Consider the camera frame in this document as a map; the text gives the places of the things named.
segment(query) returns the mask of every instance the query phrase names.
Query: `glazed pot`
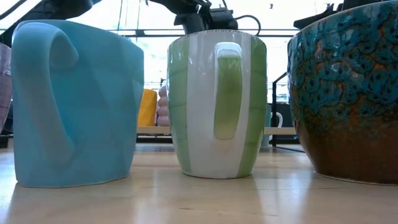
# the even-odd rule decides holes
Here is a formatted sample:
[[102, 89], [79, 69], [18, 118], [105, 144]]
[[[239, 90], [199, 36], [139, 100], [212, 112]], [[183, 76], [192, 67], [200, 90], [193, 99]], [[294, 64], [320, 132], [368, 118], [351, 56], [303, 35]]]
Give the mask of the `glazed pot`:
[[11, 104], [11, 49], [0, 44], [0, 133]]
[[315, 170], [398, 184], [398, 1], [315, 22], [288, 51], [293, 121]]

